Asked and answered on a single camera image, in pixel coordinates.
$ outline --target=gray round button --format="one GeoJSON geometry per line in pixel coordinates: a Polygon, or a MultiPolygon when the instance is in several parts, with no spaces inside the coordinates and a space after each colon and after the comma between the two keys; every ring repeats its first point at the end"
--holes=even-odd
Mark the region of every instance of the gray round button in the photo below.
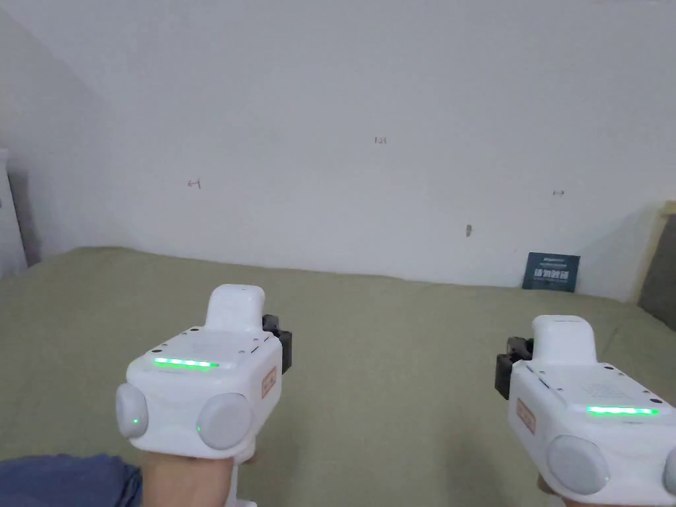
{"type": "Polygon", "coordinates": [[[219,394],[210,398],[199,413],[197,432],[212,449],[228,449],[247,435],[252,418],[249,402],[241,394],[219,394]]]}
{"type": "Polygon", "coordinates": [[[125,438],[138,438],[148,428],[148,407],[145,396],[131,384],[122,384],[115,395],[118,428],[125,438]]]}
{"type": "Polygon", "coordinates": [[[601,450],[589,440],[562,435],[547,449],[547,465],[563,486],[580,495],[598,493],[610,480],[601,450]]]}
{"type": "Polygon", "coordinates": [[[667,456],[664,480],[665,489],[672,495],[676,495],[676,449],[667,456]]]}

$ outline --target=orange label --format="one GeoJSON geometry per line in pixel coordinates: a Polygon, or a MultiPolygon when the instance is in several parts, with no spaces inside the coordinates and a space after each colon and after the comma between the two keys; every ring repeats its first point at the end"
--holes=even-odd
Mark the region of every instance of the orange label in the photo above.
{"type": "Polygon", "coordinates": [[[261,399],[265,398],[265,395],[270,392],[272,386],[277,382],[277,367],[275,366],[270,373],[268,373],[263,379],[262,384],[260,385],[260,397],[261,399]]]}
{"type": "Polygon", "coordinates": [[[516,415],[523,421],[523,424],[535,434],[535,415],[526,407],[526,404],[521,401],[521,398],[516,400],[516,415]]]}

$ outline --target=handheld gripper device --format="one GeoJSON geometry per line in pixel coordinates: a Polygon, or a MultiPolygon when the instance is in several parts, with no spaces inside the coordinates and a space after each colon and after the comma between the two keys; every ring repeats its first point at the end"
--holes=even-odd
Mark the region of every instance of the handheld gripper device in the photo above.
{"type": "Polygon", "coordinates": [[[599,363],[586,320],[541,315],[533,335],[507,340],[496,389],[547,484],[585,504],[676,504],[674,407],[599,363]]]}
{"type": "Polygon", "coordinates": [[[118,426],[136,448],[235,459],[226,507],[256,507],[237,500],[237,464],[254,454],[291,366],[291,333],[264,302],[260,287],[221,285],[206,323],[133,360],[117,390],[118,426]]]}

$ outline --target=finger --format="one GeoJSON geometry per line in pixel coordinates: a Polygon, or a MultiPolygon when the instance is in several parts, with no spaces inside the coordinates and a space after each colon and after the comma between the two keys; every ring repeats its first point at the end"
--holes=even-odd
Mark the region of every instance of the finger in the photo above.
{"type": "Polygon", "coordinates": [[[254,452],[254,453],[251,455],[251,458],[249,458],[248,460],[246,460],[244,463],[246,463],[246,464],[253,464],[253,463],[256,463],[257,461],[258,461],[258,451],[254,452]]]}
{"type": "Polygon", "coordinates": [[[556,492],[545,482],[545,479],[541,475],[537,476],[537,487],[543,493],[556,495],[556,492]]]}

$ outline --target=black mount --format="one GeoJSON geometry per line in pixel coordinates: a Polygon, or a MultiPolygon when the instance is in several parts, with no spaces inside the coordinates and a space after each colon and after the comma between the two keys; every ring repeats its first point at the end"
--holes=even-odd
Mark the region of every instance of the black mount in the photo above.
{"type": "Polygon", "coordinates": [[[291,368],[291,343],[293,336],[291,331],[282,331],[279,328],[279,317],[275,315],[263,315],[263,331],[272,333],[282,343],[282,375],[291,368]]]}
{"type": "Polygon", "coordinates": [[[507,338],[507,353],[498,354],[496,359],[496,389],[505,400],[509,400],[509,386],[512,365],[516,361],[530,361],[533,358],[533,339],[518,336],[507,338]]]}

